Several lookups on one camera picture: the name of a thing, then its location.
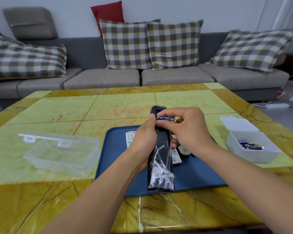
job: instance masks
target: person's left arm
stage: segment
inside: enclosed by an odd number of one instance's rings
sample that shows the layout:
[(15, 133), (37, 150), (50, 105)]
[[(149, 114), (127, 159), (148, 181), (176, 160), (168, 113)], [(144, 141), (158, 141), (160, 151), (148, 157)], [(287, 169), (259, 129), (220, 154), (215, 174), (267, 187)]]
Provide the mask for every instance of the person's left arm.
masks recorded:
[(156, 143), (155, 121), (151, 114), (131, 146), (41, 234), (109, 233), (129, 185), (147, 168)]

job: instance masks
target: forearm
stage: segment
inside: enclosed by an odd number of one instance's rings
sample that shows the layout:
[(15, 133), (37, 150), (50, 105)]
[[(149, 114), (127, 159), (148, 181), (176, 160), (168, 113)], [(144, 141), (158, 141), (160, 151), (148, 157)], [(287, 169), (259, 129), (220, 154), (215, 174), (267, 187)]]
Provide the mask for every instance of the forearm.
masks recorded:
[(138, 173), (126, 150), (41, 233), (109, 233), (125, 193)]
[(276, 233), (293, 233), (293, 184), (237, 155), (215, 148), (202, 159)]

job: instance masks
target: red pillow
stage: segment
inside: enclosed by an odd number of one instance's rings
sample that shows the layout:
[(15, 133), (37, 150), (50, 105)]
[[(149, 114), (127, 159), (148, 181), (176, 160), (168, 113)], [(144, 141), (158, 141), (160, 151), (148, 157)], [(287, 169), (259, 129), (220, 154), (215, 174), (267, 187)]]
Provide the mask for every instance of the red pillow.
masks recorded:
[(102, 31), (100, 28), (99, 19), (109, 20), (118, 23), (125, 23), (121, 1), (105, 5), (94, 6), (90, 8), (92, 10), (94, 17), (96, 18), (101, 37)]

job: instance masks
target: sofa backrest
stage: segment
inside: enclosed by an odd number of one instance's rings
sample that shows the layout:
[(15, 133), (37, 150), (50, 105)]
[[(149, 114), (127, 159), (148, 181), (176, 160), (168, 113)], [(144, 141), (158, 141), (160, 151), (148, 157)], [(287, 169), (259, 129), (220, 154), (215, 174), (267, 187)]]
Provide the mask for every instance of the sofa backrest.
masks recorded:
[[(216, 54), (227, 35), (228, 32), (201, 34), (199, 42), (200, 64), (209, 61)], [(57, 38), (26, 42), (39, 46), (60, 46), (64, 44), (67, 50), (67, 68), (87, 70), (105, 68), (107, 66), (103, 39), (101, 37)]]

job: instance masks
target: white plastic box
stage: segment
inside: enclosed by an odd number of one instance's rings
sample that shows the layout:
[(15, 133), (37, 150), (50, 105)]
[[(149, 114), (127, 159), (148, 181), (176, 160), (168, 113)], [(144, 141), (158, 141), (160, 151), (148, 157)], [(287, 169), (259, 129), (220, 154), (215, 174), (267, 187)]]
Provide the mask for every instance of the white plastic box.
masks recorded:
[[(271, 163), (282, 152), (264, 133), (244, 118), (220, 116), (220, 120), (230, 131), (227, 146), (231, 152), (250, 162)], [(248, 141), (265, 146), (266, 150), (244, 149), (239, 141)]]
[(88, 177), (100, 158), (97, 138), (54, 133), (18, 134), (35, 143), (24, 154), (36, 168)]

